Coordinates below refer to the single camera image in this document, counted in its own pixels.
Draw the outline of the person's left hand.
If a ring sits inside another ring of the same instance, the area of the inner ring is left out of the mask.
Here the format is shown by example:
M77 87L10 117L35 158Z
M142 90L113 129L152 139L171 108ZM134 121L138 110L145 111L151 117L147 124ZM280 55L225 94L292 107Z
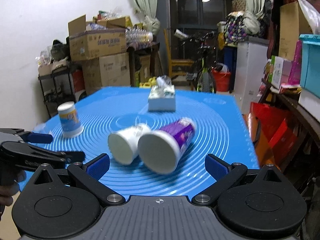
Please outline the person's left hand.
M13 196L20 191L19 183L25 181L27 175L24 170L4 170L1 172L1 216L6 206L11 206Z

